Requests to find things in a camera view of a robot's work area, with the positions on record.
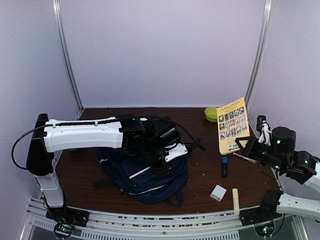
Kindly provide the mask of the yellow pink spine paperback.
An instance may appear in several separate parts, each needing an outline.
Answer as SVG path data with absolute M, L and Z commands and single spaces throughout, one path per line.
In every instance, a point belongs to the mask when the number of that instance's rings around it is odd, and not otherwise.
M 228 155 L 240 148 L 236 138 L 250 136 L 248 115 L 243 97 L 216 109 L 219 152 Z

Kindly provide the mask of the navy blue student backpack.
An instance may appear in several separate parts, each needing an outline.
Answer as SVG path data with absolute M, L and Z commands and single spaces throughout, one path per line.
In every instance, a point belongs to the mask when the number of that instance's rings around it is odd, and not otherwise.
M 120 148 L 99 147 L 97 158 L 113 185 L 133 199 L 153 205 L 164 202 L 181 207 L 184 202 L 183 187 L 189 179 L 188 159 L 173 160 L 171 172 L 156 178 L 148 163 L 136 156 L 125 154 Z

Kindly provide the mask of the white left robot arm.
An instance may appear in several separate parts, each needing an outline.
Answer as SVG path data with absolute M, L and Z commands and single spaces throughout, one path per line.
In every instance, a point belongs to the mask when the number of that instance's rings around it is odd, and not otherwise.
M 122 115 L 95 120 L 64 121 L 38 116 L 25 169 L 34 175 L 45 197 L 47 212 L 62 224 L 78 214 L 66 205 L 53 166 L 55 152 L 96 148 L 99 163 L 123 193 L 145 204 L 164 202 L 180 207 L 188 181 L 188 157 L 203 149 L 198 138 L 181 141 L 184 127 L 169 117 Z

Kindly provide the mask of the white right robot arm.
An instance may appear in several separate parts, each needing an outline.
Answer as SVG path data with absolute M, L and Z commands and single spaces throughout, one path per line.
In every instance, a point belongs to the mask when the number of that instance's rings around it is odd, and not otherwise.
M 320 190 L 320 159 L 307 151 L 296 151 L 296 132 L 284 126 L 270 128 L 264 115 L 257 116 L 256 129 L 260 137 L 238 137 L 244 157 L 256 160 L 262 166 L 275 170 L 277 175 L 298 182 L 301 185 Z M 241 210 L 242 225 L 251 225 L 290 214 L 320 220 L 320 202 L 296 197 L 280 190 L 270 189 L 263 196 L 258 207 Z

